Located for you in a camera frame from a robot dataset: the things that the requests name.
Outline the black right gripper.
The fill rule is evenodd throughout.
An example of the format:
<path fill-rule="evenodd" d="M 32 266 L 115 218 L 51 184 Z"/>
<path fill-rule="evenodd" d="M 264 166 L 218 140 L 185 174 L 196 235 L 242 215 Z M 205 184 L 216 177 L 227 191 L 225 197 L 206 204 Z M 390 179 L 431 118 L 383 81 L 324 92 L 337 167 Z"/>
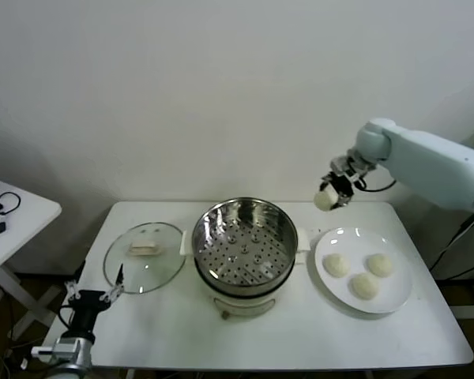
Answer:
<path fill-rule="evenodd" d="M 351 201 L 354 196 L 352 183 L 344 176 L 337 175 L 334 172 L 329 172 L 322 177 L 322 182 L 319 186 L 320 192 L 337 192 L 337 202 L 334 208 L 342 208 Z"/>

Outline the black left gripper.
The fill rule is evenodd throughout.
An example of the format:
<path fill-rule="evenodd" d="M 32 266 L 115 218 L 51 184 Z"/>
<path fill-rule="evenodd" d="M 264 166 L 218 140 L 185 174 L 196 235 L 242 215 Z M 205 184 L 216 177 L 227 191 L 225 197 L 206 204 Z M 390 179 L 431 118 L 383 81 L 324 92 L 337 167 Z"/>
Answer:
<path fill-rule="evenodd" d="M 93 329 L 100 312 L 103 312 L 103 303 L 112 304 L 124 292 L 123 265 L 120 265 L 115 285 L 107 292 L 93 290 L 79 290 L 78 282 L 85 267 L 85 261 L 76 269 L 75 273 L 65 282 L 68 296 L 68 305 L 73 310 L 73 318 L 67 329 L 67 337 L 94 338 Z"/>

